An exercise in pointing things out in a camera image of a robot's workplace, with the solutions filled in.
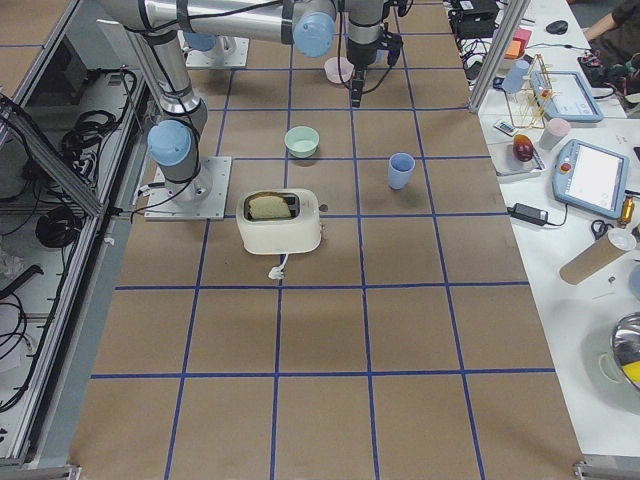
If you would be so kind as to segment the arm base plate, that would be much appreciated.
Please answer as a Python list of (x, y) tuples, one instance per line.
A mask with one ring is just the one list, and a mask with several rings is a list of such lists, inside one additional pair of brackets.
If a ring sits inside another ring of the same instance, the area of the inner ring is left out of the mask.
[(226, 209), (231, 177), (232, 158), (229, 156), (205, 157), (201, 160), (199, 176), (185, 191), (170, 197), (180, 188), (169, 183), (152, 189), (149, 195), (151, 208), (143, 211), (149, 221), (222, 220)]
[(185, 34), (182, 40), (190, 70), (245, 68), (249, 44), (247, 38), (202, 34)]

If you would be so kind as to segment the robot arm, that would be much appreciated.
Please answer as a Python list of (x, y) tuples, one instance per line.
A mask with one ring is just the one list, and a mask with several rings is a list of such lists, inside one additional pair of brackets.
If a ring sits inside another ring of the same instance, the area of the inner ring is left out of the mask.
[(176, 203), (205, 198), (213, 183), (199, 159), (206, 106), (195, 93), (178, 32), (193, 31), (187, 1), (103, 1), (125, 30), (163, 119), (147, 143)]
[(388, 69), (399, 59), (402, 37), (386, 23), (392, 9), (406, 14), (408, 6), (405, 1), (141, 1), (138, 7), (144, 34), (181, 30), (279, 42), (309, 58), (326, 55), (335, 38), (344, 39), (354, 70), (341, 82), (353, 108), (377, 89), (366, 86), (366, 75), (378, 53), (387, 53)]

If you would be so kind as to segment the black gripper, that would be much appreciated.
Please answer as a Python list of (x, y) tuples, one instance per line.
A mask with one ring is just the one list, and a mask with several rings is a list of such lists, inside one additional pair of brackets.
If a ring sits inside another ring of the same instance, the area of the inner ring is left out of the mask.
[(365, 88), (367, 65), (355, 65), (350, 79), (350, 102), (352, 107), (360, 107), (362, 90)]

